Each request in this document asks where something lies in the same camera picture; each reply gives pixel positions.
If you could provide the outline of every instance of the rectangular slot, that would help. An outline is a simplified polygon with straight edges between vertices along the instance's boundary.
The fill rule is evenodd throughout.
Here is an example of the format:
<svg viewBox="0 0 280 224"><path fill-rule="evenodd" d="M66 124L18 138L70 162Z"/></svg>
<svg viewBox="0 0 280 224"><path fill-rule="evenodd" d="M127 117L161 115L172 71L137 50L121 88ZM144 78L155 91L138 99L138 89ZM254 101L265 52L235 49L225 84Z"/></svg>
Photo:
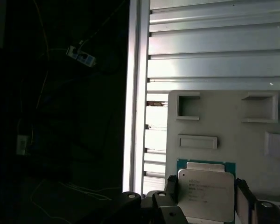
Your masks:
<svg viewBox="0 0 280 224"><path fill-rule="evenodd" d="M177 120L199 120L200 93L190 92L177 96Z"/></svg>
<svg viewBox="0 0 280 224"><path fill-rule="evenodd" d="M242 99L243 122L277 123L278 94L274 92L249 92Z"/></svg>
<svg viewBox="0 0 280 224"><path fill-rule="evenodd" d="M280 159L280 134L265 133L265 155Z"/></svg>
<svg viewBox="0 0 280 224"><path fill-rule="evenodd" d="M179 147L193 149L217 149L217 137L179 134L178 138Z"/></svg>

